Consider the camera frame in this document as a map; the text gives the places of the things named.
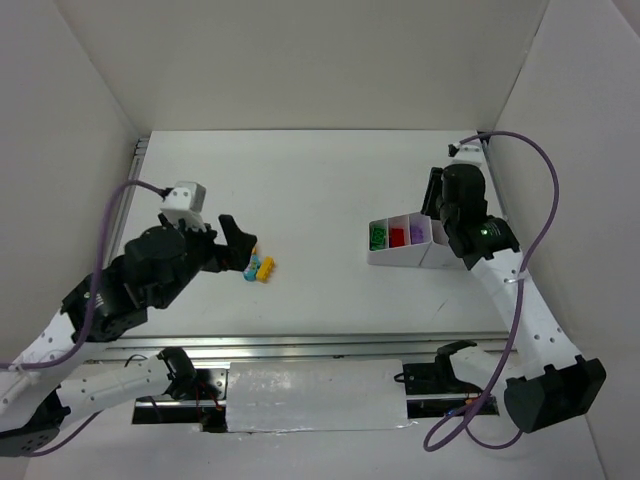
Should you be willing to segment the teal oval printed lego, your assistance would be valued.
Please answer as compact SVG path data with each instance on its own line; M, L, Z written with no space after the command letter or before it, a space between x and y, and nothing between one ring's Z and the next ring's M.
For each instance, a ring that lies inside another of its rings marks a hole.
M251 256L247 267L243 271L243 278L248 282L254 282L257 280L257 273L261 267L261 259L258 254L257 247L254 246L251 251Z

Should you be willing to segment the lilac rectangular lego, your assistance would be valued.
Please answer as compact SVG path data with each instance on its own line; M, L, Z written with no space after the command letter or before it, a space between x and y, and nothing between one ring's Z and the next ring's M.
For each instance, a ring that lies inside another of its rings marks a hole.
M412 245L424 244L428 242L427 231L423 226L411 224L409 230Z

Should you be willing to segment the yellow rectangular lego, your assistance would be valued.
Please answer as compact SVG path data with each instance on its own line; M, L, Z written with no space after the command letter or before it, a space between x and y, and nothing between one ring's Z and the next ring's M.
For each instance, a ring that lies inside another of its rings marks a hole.
M267 283L273 274L274 269L275 260L271 256L266 256L256 273L256 280L261 283Z

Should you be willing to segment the red rectangular lego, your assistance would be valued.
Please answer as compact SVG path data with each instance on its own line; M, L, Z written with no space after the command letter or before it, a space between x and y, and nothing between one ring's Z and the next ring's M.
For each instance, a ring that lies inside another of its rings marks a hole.
M407 233L404 228L392 227L389 230L389 247L400 248L408 244Z

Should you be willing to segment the small green square lego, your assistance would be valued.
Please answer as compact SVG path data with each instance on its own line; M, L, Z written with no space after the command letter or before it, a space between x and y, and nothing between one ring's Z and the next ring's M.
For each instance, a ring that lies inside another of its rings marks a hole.
M380 225L371 226L369 230L369 249L371 251L379 251L387 248L387 228Z

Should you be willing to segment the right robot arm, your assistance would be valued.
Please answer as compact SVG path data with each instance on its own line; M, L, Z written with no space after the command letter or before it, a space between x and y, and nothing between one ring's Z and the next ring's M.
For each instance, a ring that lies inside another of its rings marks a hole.
M509 330L506 362L470 342L441 348L446 374L489 391L516 428L533 433L586 414L606 379L597 358L587 359L550 311L505 220L488 214L480 168L454 163L432 168L423 213L441 222L449 246L485 288Z

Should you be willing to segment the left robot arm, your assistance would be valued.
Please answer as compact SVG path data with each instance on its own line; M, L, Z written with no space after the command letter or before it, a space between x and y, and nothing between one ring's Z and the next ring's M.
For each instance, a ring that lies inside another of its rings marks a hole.
M230 215L219 218L227 242L206 225L159 225L130 240L102 270L99 285L87 276L61 302L45 331L18 366L1 374L1 454L42 455L62 429L128 400L168 395L181 400L195 390L197 372L181 347L166 347L121 370L71 379L73 371L127 331L166 309L201 272L243 271L256 236Z

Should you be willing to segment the white compartment organizer tray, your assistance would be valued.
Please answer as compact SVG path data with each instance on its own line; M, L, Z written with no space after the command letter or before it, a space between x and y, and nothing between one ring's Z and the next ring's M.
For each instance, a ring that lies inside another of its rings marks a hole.
M420 212L371 221L368 232L369 265L464 269L448 245L442 224Z

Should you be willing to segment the white foil-taped panel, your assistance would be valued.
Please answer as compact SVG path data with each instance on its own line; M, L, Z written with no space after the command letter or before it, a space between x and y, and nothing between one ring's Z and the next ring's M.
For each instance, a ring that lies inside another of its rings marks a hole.
M394 430L410 425L394 359L233 363L226 423L233 433Z

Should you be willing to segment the aluminium table rail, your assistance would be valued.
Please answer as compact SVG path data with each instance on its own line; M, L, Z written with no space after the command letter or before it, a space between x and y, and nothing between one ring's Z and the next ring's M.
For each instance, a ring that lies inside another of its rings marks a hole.
M507 335L503 332L223 336L223 337L123 337L97 354L96 362L120 362L134 354L150 356L168 347L179 347L201 362L391 357L408 359L432 356L456 341L469 340L490 352L500 352Z

